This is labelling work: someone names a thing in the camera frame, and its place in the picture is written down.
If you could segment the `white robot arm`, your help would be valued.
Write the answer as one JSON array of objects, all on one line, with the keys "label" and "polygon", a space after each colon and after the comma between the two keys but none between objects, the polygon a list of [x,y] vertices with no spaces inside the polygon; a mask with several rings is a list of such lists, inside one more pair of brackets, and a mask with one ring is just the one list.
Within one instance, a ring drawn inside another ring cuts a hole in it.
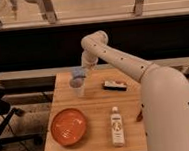
[{"label": "white robot arm", "polygon": [[189,151],[189,82],[177,69],[113,49],[99,30],[82,38],[82,66],[106,61],[141,84],[147,151]]}]

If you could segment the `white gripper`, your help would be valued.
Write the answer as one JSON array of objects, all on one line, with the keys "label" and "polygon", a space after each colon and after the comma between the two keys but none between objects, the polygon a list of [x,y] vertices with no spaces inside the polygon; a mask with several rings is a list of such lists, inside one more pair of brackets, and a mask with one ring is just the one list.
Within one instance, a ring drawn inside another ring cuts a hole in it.
[{"label": "white gripper", "polygon": [[81,55],[82,67],[85,69],[92,69],[98,64],[98,57],[95,57],[92,53],[84,51]]}]

